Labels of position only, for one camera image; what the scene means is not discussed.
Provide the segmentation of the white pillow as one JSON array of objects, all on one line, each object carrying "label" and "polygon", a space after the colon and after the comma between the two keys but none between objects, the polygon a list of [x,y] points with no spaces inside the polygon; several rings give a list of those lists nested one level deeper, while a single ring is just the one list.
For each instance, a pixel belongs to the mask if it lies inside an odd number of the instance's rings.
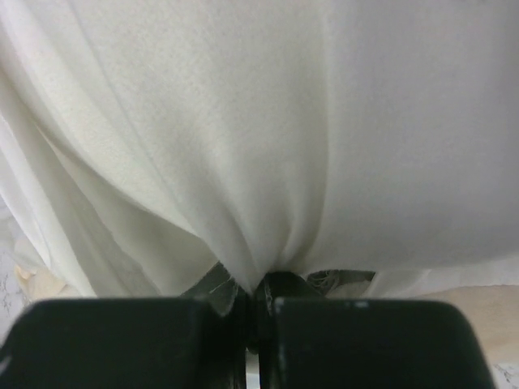
[{"label": "white pillow", "polygon": [[518,256],[515,1],[4,1],[1,195],[87,296]]}]

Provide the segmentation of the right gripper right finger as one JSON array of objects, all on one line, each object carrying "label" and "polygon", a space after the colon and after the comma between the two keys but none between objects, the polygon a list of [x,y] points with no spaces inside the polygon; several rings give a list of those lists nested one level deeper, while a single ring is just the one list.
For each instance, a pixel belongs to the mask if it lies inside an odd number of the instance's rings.
[{"label": "right gripper right finger", "polygon": [[257,288],[263,388],[492,388],[465,316],[439,301],[327,299],[301,277]]}]

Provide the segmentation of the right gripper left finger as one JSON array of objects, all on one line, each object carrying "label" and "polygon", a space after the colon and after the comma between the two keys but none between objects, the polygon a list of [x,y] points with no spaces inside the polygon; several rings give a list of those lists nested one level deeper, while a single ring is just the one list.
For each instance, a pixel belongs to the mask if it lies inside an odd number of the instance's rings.
[{"label": "right gripper left finger", "polygon": [[38,301],[1,347],[1,385],[243,388],[246,310],[227,277],[178,297]]}]

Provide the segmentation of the white ruffled pillowcase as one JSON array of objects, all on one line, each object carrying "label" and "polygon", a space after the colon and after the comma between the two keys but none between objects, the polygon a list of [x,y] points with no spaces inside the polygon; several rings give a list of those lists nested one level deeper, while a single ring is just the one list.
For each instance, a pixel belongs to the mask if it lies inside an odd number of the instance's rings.
[{"label": "white ruffled pillowcase", "polygon": [[[1,120],[1,245],[30,301],[176,297],[224,275],[194,235],[144,210],[52,147],[25,116]],[[405,297],[455,305],[492,361],[518,359],[518,261],[433,271],[346,271],[319,278],[327,297]]]}]

